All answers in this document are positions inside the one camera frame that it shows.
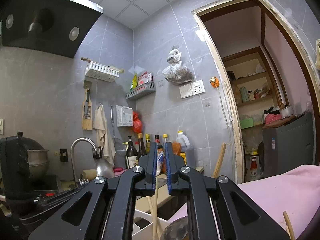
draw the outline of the peeling paint door frame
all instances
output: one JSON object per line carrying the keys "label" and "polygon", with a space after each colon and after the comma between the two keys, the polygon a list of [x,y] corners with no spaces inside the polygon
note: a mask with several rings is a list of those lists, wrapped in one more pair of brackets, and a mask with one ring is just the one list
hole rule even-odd
{"label": "peeling paint door frame", "polygon": [[[244,182],[244,152],[243,152],[243,141],[242,141],[242,134],[240,128],[240,121],[239,115],[236,107],[236,101],[232,92],[231,84],[227,75],[227,71],[225,70],[224,64],[221,60],[220,54],[211,39],[204,23],[201,20],[201,16],[213,12],[215,10],[227,7],[227,6],[234,6],[241,2],[252,1],[254,0],[219,0],[217,2],[205,5],[199,9],[193,10],[191,13],[193,14],[194,19],[196,20],[199,29],[204,36],[205,42],[207,43],[213,60],[218,68],[218,72],[220,75],[220,84],[222,85],[224,94],[226,96],[226,102],[228,104],[228,108],[230,110],[229,114],[231,117],[231,125],[232,131],[235,140],[235,183],[243,183]],[[284,28],[284,30],[289,35],[290,39],[294,43],[295,47],[297,48],[297,53],[301,56],[302,61],[306,66],[306,72],[308,74],[308,78],[311,81],[314,91],[314,100],[312,100],[313,108],[314,108],[314,115],[319,115],[320,113],[320,86],[319,86],[319,78],[316,73],[315,65],[311,60],[310,55],[307,53],[305,47],[302,44],[301,39],[299,38],[298,34],[291,26],[291,24],[287,21],[287,19],[276,9],[268,0],[257,0],[260,4],[267,10],[273,17],[278,21],[278,23]]]}

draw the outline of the cooking pot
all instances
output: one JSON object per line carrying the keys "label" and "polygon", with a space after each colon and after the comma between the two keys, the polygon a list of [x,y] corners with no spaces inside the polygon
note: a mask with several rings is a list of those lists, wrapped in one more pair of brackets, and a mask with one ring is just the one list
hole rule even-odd
{"label": "cooking pot", "polygon": [[280,114],[282,119],[289,117],[290,115],[293,115],[293,107],[288,105],[284,109],[280,109]]}
{"label": "cooking pot", "polygon": [[23,146],[28,152],[30,179],[32,181],[41,179],[49,168],[48,150],[35,140],[23,137],[23,132],[17,132],[17,135],[21,137]]}

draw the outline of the black pot lid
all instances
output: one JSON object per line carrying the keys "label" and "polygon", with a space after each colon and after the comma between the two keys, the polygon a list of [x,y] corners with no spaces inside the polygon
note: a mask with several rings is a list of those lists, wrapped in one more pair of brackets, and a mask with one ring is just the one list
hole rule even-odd
{"label": "black pot lid", "polygon": [[22,141],[25,149],[28,150],[42,150],[42,151],[47,151],[45,150],[37,141],[23,137],[23,132],[17,132],[18,137],[20,137],[20,140]]}

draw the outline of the faucet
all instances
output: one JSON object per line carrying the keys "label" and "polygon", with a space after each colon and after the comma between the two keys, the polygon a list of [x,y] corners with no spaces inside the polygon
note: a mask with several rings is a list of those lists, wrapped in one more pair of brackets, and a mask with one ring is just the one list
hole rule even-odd
{"label": "faucet", "polygon": [[77,174],[76,174],[76,163],[75,163],[75,155],[74,155],[74,149],[75,149],[75,146],[78,142],[81,142],[81,141],[85,141],[85,142],[88,142],[92,145],[92,147],[94,148],[95,150],[95,154],[97,155],[98,153],[98,148],[96,147],[96,145],[94,144],[94,142],[92,140],[90,140],[89,138],[86,138],[86,137],[80,137],[78,139],[76,139],[72,145],[71,145],[71,150],[70,150],[70,155],[71,155],[71,164],[72,164],[72,171],[73,171],[73,179],[75,180],[75,185],[77,187],[77,181],[78,181],[78,177],[77,177]]}

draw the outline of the black range hood panel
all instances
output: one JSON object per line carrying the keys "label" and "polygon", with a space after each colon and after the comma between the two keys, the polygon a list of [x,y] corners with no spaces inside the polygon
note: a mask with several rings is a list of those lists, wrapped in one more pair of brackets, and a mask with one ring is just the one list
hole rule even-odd
{"label": "black range hood panel", "polygon": [[[73,58],[102,13],[101,6],[88,0],[12,0],[2,18],[2,45]],[[79,34],[72,41],[75,27]]]}

